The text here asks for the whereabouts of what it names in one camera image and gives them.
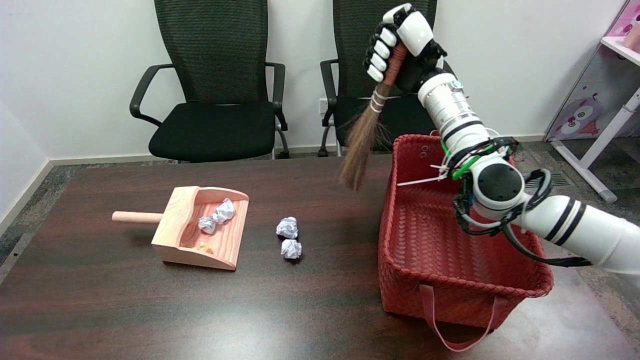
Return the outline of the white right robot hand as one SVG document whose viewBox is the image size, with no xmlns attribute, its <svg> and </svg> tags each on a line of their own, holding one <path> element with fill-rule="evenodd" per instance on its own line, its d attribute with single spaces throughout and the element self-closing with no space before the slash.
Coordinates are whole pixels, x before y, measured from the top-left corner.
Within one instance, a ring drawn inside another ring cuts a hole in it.
<svg viewBox="0 0 640 360">
<path fill-rule="evenodd" d="M 430 77 L 445 68 L 447 53 L 435 41 L 425 16 L 411 3 L 393 7 L 384 14 L 371 36 L 363 65 L 368 76 L 381 83 L 393 52 L 401 44 L 407 48 L 407 55 L 394 84 L 403 92 L 416 94 Z"/>
</svg>

